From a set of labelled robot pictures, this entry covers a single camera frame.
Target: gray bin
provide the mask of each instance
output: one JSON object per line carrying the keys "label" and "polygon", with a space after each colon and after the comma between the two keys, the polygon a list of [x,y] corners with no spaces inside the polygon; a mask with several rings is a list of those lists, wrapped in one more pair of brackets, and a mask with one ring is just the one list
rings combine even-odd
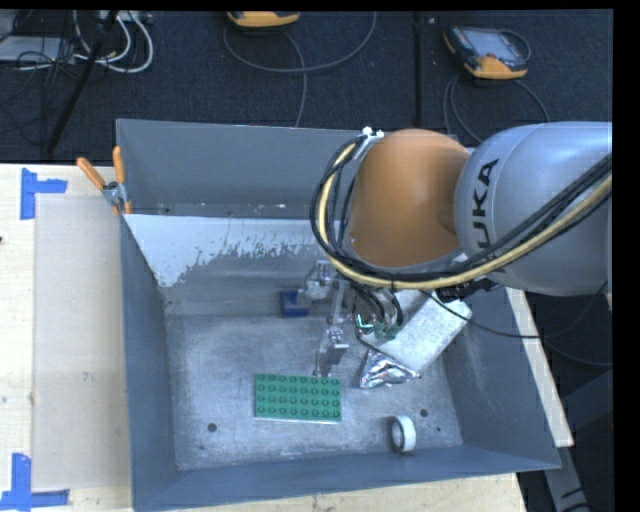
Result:
{"label": "gray bin", "polygon": [[[520,339],[468,325],[421,379],[369,390],[366,347],[334,376],[342,421],[253,416],[256,373],[311,375],[328,304],[280,315],[323,257],[309,200],[356,132],[118,120],[134,214],[121,220],[134,508],[212,506],[557,468]],[[504,289],[467,299],[517,333]],[[416,425],[391,448],[390,418]]]}

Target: blue tape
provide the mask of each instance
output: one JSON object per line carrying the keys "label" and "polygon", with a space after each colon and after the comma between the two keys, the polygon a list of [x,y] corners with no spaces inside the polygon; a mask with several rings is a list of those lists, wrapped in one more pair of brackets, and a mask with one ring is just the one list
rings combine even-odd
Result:
{"label": "blue tape", "polygon": [[38,181],[37,173],[23,167],[20,219],[33,219],[36,216],[36,194],[64,194],[66,190],[66,181],[53,179]]}
{"label": "blue tape", "polygon": [[0,510],[30,512],[32,507],[66,505],[69,490],[31,493],[31,458],[21,453],[11,456],[11,490],[0,497]]}

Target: blue object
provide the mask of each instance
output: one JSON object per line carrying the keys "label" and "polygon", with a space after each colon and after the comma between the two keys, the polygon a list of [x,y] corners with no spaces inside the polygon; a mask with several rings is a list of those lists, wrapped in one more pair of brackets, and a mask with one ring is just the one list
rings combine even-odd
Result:
{"label": "blue object", "polygon": [[21,453],[11,456],[11,490],[0,497],[0,510],[29,512],[32,507],[66,505],[69,490],[31,493],[31,458]]}
{"label": "blue object", "polygon": [[297,305],[297,299],[297,290],[280,292],[280,313],[283,317],[301,317],[309,314],[308,308]]}
{"label": "blue object", "polygon": [[67,190],[65,180],[38,181],[38,174],[22,168],[22,191],[20,198],[20,220],[33,219],[36,216],[36,197],[40,194],[64,194]]}

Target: white rectangular object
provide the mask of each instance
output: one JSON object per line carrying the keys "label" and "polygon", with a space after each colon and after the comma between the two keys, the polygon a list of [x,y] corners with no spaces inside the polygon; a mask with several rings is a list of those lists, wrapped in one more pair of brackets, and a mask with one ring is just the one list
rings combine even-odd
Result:
{"label": "white rectangular object", "polygon": [[427,299],[409,318],[396,337],[376,348],[410,370],[422,374],[453,341],[471,317],[471,309],[462,301],[446,304],[456,314]]}

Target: crumpled aluminum foil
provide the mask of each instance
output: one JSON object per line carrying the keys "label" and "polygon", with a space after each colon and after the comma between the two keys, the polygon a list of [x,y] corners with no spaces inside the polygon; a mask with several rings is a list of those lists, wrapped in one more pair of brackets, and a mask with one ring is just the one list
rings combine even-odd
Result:
{"label": "crumpled aluminum foil", "polygon": [[369,350],[360,376],[360,388],[371,389],[382,385],[390,386],[416,378],[420,378],[419,373],[401,365],[382,352]]}

